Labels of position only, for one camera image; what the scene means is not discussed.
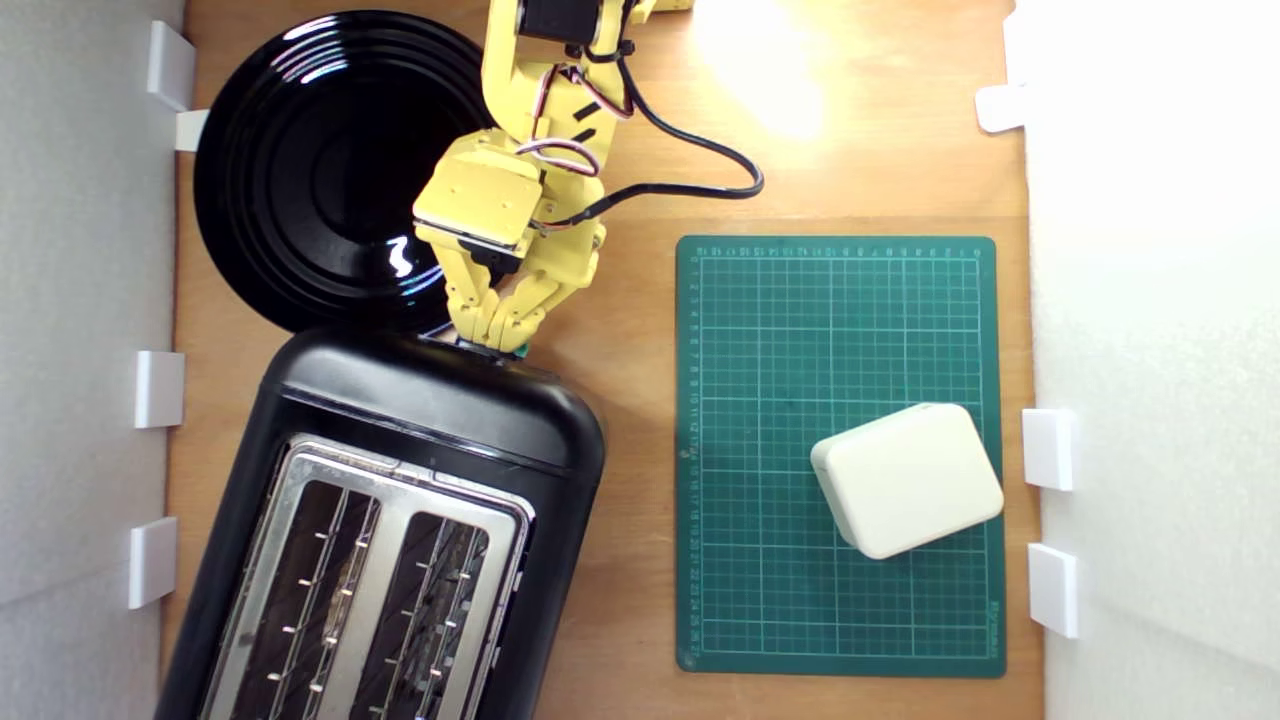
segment black toaster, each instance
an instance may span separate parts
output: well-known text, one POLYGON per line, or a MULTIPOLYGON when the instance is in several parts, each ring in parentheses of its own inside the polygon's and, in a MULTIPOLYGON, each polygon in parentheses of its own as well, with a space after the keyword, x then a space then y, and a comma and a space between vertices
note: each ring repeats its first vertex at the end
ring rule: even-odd
POLYGON ((507 357, 308 331, 262 379, 157 720, 532 715, 604 462, 507 357))

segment green cutting mat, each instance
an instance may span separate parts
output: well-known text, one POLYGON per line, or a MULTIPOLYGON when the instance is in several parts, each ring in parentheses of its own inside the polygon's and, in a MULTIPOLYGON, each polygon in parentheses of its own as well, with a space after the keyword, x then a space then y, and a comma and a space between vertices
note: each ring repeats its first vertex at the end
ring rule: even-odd
POLYGON ((809 465, 818 439, 931 401, 969 409, 1000 474, 995 256, 979 237, 681 241, 681 667, 1004 675, 1002 520, 868 560, 809 465))

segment wooden surface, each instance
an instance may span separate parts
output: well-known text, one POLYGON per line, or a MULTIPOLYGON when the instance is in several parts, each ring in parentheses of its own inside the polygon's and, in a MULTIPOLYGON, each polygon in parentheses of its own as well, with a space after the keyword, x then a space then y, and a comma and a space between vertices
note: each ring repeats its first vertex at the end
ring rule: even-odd
MULTIPOLYGON (((191 0, 197 102, 270 36, 361 3, 191 0)), ((480 40, 480 0, 367 3, 480 40)), ((556 311, 531 361, 604 400, 611 457, 543 688, 543 720, 1043 715, 1043 651, 1027 620, 1025 546, 1039 538, 1021 482, 1019 411, 1032 405, 1021 137, 986 137, 973 91, 1004 77, 1011 0, 699 0, 635 31, 632 69, 677 126, 754 156, 750 202, 640 199, 611 214, 595 286, 556 311), (687 233, 980 233, 1000 247, 1009 548, 1009 674, 1000 680, 691 675, 675 662, 673 249, 687 233)), ((244 306, 206 255, 179 160, 178 323, 187 421, 173 433, 169 512, 180 519, 168 655, 256 384, 284 333, 244 306)), ((635 120, 605 174, 739 182, 723 160, 635 120)))

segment robotic arm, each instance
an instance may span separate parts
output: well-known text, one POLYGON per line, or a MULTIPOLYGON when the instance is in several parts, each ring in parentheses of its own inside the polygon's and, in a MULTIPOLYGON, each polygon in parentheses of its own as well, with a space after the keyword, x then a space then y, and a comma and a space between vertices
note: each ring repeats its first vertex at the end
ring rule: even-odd
POLYGON ((691 5, 493 0, 483 82, 498 127, 454 141, 413 205, 417 237, 444 270, 461 340, 502 352, 529 342, 547 313, 591 284, 605 240, 599 217, 613 205, 644 193, 745 199, 763 188, 748 158, 672 128, 636 90, 623 33, 659 1, 691 5), (520 35, 564 42, 567 60, 520 60, 520 35), (668 135, 733 159, 753 184, 644 183, 605 195, 599 174, 614 131, 637 110, 668 135))

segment black cable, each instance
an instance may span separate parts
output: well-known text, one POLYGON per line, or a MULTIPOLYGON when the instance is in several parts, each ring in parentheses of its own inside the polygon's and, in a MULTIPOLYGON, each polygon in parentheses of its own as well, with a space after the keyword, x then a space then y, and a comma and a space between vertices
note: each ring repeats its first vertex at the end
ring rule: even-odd
MULTIPOLYGON (((623 18, 630 14, 631 10, 627 9, 623 18)), ((622 58, 630 58, 631 54, 635 51, 636 51, 636 44, 626 38, 618 40, 618 49, 608 55, 596 55, 595 53, 591 53, 591 49, 588 47, 586 45, 579 45, 575 49, 576 54, 585 56, 588 60, 595 63, 596 65, 604 65, 607 63, 617 63, 622 58)))
POLYGON ((590 220, 600 215, 602 213, 609 210, 620 202, 631 200, 640 195, 681 195, 686 197, 712 197, 718 200, 746 200, 749 197, 755 197, 764 190, 764 173, 760 167, 751 161, 750 158, 728 147, 727 145, 721 145, 714 140, 708 140, 705 137, 694 135, 691 132, 682 131, 673 127, 667 120, 658 117, 649 102, 645 101, 644 96, 640 94, 640 88, 636 87, 635 78, 631 76, 631 70, 627 68, 626 58, 618 58, 618 72, 622 73, 622 87, 623 91, 631 97, 635 106, 640 109, 640 113, 649 119, 662 132, 681 140, 690 145, 696 145, 704 150, 710 150, 718 155, 733 160, 742 167, 744 170, 751 174, 751 184, 748 187, 717 187, 707 184, 685 184, 685 183, 668 183, 668 182, 643 182, 623 187, 616 192, 605 195, 600 200, 588 205, 581 213, 558 220, 556 223, 549 223, 550 227, 571 227, 576 225, 584 220, 590 220))

